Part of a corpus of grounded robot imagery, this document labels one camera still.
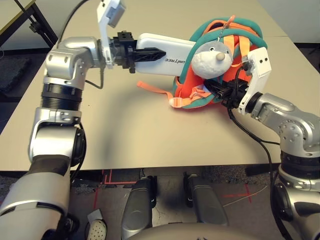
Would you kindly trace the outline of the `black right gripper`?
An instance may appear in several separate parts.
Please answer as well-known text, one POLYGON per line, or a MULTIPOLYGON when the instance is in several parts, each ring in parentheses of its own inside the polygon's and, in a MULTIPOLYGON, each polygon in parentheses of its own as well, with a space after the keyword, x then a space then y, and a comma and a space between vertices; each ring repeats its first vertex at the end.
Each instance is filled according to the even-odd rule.
POLYGON ((221 100, 221 104, 228 109, 234 109, 239 107, 249 85, 247 81, 223 81, 221 84, 215 80, 205 80, 204 86, 209 92, 214 92, 214 99, 221 100))

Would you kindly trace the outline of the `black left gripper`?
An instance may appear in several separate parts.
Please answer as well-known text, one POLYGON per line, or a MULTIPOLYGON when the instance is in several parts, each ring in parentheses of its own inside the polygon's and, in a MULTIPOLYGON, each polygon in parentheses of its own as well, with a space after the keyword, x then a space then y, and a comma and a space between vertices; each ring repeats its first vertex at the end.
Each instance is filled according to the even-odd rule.
POLYGON ((137 40, 134 40, 131 32, 118 32, 109 44, 113 62, 135 73, 135 63, 157 61, 166 55, 165 51, 158 48, 136 49, 136 45, 137 40))

